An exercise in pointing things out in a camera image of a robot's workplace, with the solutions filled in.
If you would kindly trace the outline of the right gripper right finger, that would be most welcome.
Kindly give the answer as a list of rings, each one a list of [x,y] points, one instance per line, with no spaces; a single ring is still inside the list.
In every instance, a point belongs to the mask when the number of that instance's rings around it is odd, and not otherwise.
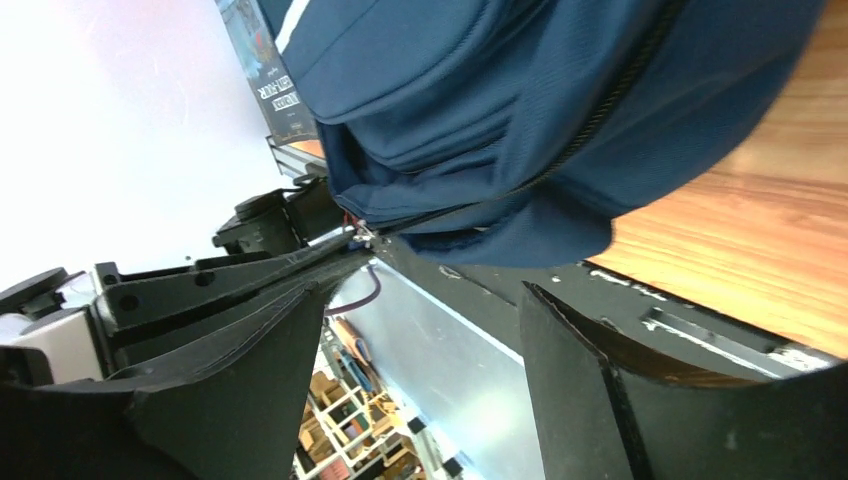
[[[753,381],[681,361],[525,283],[520,338],[549,479],[843,479],[847,367]]]

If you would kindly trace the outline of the navy blue student backpack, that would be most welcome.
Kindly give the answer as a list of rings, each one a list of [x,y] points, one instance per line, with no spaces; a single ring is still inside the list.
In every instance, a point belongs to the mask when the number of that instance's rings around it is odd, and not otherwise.
[[[548,268],[738,147],[822,1],[264,1],[336,203],[439,263]]]

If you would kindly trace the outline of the dark blue 1984 book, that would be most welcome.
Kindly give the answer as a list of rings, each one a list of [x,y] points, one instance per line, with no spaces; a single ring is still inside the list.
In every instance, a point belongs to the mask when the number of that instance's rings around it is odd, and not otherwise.
[[[294,88],[260,3],[217,0],[231,44],[278,145],[316,140],[313,118]]]

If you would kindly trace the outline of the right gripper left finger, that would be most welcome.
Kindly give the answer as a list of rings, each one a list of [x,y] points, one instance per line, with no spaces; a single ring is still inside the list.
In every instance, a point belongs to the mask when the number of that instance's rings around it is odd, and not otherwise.
[[[282,479],[324,309],[364,250],[225,256],[123,275],[87,304],[101,381],[1,382],[5,479]]]

